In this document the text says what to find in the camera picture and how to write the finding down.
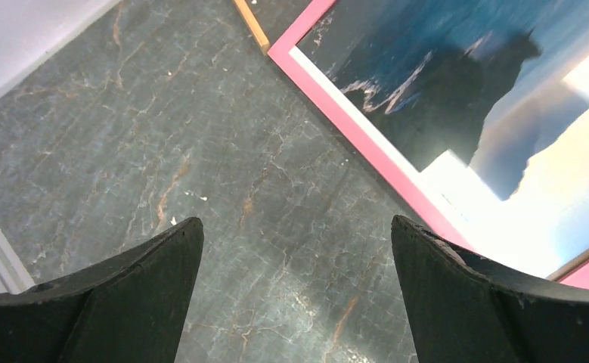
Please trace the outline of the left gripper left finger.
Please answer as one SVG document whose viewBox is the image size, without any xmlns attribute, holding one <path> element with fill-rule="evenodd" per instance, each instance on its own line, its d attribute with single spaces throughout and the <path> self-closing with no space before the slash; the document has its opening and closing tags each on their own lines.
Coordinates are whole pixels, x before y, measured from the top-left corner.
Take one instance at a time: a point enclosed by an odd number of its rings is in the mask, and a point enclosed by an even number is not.
<svg viewBox="0 0 589 363">
<path fill-rule="evenodd" d="M 203 252 L 190 217 L 19 294 L 0 294 L 0 362 L 172 362 Z"/>
</svg>

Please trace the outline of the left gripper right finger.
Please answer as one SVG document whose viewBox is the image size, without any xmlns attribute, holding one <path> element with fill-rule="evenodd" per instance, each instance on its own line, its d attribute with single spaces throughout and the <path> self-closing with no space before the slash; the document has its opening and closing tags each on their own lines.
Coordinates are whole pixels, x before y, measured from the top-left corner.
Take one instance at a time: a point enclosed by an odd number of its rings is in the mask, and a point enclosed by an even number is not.
<svg viewBox="0 0 589 363">
<path fill-rule="evenodd" d="M 589 362 L 589 290 L 527 275 L 426 230 L 391 223 L 421 362 Z"/>
</svg>

